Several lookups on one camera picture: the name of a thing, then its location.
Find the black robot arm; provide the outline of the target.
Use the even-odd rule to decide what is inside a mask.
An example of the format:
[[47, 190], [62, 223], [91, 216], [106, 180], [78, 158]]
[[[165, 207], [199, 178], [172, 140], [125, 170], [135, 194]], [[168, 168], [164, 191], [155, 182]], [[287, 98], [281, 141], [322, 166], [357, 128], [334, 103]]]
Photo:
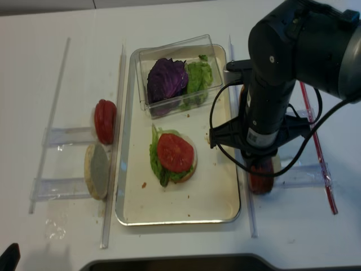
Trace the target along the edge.
[[[284, 1], [252, 28], [248, 50], [248, 60], [226, 66], [231, 77], [226, 87], [244, 87], [239, 113], [210, 127], [210, 145], [238, 149], [244, 171], [274, 177], [257, 166], [297, 137], [303, 137], [305, 148], [332, 114], [360, 101], [360, 13], [315, 1]], [[340, 101], [314, 121], [288, 115], [296, 82]]]

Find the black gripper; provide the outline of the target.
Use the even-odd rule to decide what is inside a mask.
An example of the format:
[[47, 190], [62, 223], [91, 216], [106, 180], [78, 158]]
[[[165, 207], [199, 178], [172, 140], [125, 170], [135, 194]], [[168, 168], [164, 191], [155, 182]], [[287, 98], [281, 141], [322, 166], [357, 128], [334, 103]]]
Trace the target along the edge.
[[245, 111], [224, 124], [210, 122], [210, 147], [223, 154], [246, 172], [273, 172], [272, 158], [278, 148], [302, 136], [304, 142], [294, 159], [281, 172], [286, 172], [301, 156], [309, 140], [310, 122], [284, 111]]

